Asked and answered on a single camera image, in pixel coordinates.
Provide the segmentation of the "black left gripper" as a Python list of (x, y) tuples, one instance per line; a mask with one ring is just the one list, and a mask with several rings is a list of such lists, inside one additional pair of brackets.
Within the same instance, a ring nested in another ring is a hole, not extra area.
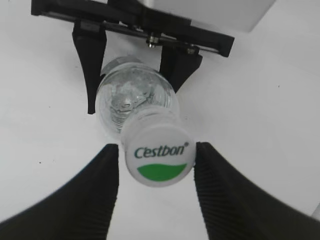
[(102, 26), (107, 31), (145, 39), (152, 46), (163, 46), (159, 72), (175, 93), (200, 67), (203, 57), (199, 50), (228, 57), (235, 40), (233, 36), (192, 26), (189, 18), (151, 9), (136, 0), (33, 0), (31, 14), (75, 22), (72, 40), (84, 76), (89, 115), (96, 112), (96, 95), (102, 80), (107, 45)]

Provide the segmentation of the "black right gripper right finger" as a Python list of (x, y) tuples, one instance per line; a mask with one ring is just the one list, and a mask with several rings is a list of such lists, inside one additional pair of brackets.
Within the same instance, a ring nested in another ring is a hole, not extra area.
[(210, 240), (318, 240), (320, 222), (262, 190), (210, 143), (197, 142), (196, 193)]

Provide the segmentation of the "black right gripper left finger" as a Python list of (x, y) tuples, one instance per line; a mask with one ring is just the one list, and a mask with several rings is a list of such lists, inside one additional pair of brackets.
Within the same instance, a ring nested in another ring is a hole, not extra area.
[(119, 189), (119, 147), (107, 144), (69, 182), (0, 223), (2, 240), (105, 240)]

